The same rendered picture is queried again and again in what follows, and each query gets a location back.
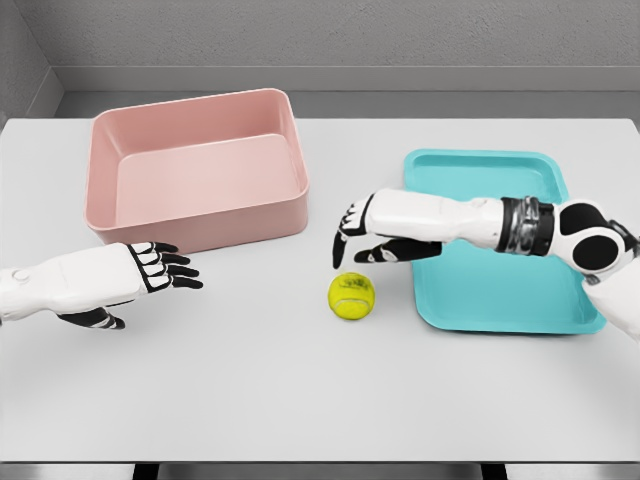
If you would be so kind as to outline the blue rectangular tray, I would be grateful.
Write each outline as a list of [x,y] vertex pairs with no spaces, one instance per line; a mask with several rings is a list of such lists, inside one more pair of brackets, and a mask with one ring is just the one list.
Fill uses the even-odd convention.
[[[404,185],[415,192],[468,201],[569,197],[561,170],[536,152],[419,149],[404,160]],[[416,309],[430,325],[453,331],[594,334],[604,317],[584,293],[582,277],[555,257],[525,257],[457,240],[412,264]]]

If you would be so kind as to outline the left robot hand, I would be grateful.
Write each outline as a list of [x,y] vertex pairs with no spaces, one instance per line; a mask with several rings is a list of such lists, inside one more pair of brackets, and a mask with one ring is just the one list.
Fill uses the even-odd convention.
[[122,330],[125,322],[113,306],[163,290],[203,287],[199,271],[178,248],[162,242],[112,243],[60,256],[54,260],[48,307],[76,326]]

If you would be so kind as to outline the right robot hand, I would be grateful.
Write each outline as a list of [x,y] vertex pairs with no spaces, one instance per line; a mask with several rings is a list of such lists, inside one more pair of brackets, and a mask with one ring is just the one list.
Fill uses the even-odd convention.
[[428,203],[404,190],[384,189],[352,203],[343,214],[334,236],[332,266],[344,259],[350,238],[375,234],[386,241],[354,255],[356,263],[397,263],[437,257],[440,241],[426,236]]

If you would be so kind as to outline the pink rectangular basket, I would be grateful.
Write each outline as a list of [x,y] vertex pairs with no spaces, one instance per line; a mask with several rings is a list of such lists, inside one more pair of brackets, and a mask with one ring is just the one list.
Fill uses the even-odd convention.
[[194,253],[295,235],[309,188],[278,89],[111,109],[91,124],[84,219],[106,243]]

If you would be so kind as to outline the yellow tennis ball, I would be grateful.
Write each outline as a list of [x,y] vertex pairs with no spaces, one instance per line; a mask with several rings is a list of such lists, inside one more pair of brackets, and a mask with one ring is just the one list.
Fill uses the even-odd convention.
[[360,320],[374,308],[376,293],[372,281],[359,273],[347,272],[336,276],[328,289],[331,311],[344,320]]

